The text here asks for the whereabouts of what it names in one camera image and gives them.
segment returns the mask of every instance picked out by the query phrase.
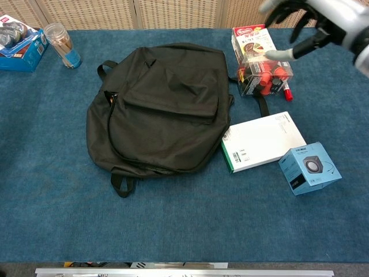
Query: clear plastic cup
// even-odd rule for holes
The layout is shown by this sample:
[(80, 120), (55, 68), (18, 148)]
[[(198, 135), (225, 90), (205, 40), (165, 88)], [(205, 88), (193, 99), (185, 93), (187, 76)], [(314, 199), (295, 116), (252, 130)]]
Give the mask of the clear plastic cup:
[(44, 34), (67, 68), (77, 68), (81, 65), (81, 56), (74, 49), (73, 42), (61, 23), (47, 25)]

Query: green stripe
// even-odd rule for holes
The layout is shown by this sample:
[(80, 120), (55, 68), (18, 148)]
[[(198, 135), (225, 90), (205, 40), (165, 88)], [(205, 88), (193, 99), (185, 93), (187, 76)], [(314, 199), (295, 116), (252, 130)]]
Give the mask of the green stripe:
[(226, 159), (226, 161), (227, 161), (227, 167), (228, 167), (228, 169), (230, 170), (230, 172), (232, 172), (233, 173), (233, 171), (235, 170), (234, 168), (233, 168), (233, 165), (232, 165), (232, 162), (231, 162), (231, 158), (229, 158), (229, 156), (228, 156), (228, 152), (227, 152), (227, 149), (226, 149), (226, 147), (225, 147), (225, 145), (224, 145), (224, 142), (222, 141), (221, 142), (221, 147), (223, 148), (223, 155), (224, 155), (224, 158)]

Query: blue table surface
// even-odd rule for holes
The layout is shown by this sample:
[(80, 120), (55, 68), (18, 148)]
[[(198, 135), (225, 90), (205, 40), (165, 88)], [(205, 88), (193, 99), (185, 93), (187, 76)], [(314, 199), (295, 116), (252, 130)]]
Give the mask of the blue table surface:
[[(289, 47), (290, 29), (270, 33)], [(324, 145), (342, 180), (296, 197), (277, 162), (230, 174), (219, 149), (200, 172), (146, 179), (122, 199), (86, 150), (96, 68), (137, 47), (192, 42), (223, 50), (235, 75), (231, 30), (70, 35), (78, 69), (49, 47), (34, 73), (0, 72), (0, 261), (369, 262), (369, 82), (352, 54), (329, 45), (293, 62), (293, 102), (268, 97), (271, 113), (288, 111)], [(259, 117), (229, 89), (232, 124)]]

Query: blue box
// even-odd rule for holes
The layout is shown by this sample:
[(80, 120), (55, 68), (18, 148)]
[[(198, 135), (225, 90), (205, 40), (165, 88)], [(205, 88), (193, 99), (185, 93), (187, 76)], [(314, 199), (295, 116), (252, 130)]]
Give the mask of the blue box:
[(342, 178), (321, 143), (290, 149), (279, 165), (294, 195), (322, 189)]
[[(20, 22), (8, 15), (0, 17), (0, 26), (4, 22)], [(43, 56), (48, 42), (42, 30), (27, 26), (26, 38), (12, 48), (0, 46), (0, 70), (34, 72)]]

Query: black speaker image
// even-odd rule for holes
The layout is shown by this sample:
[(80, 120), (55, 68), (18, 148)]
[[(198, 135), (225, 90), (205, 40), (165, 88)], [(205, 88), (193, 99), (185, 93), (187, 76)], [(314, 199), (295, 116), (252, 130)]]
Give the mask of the black speaker image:
[(305, 167), (309, 173), (322, 173), (323, 165), (318, 156), (309, 156), (303, 160)]

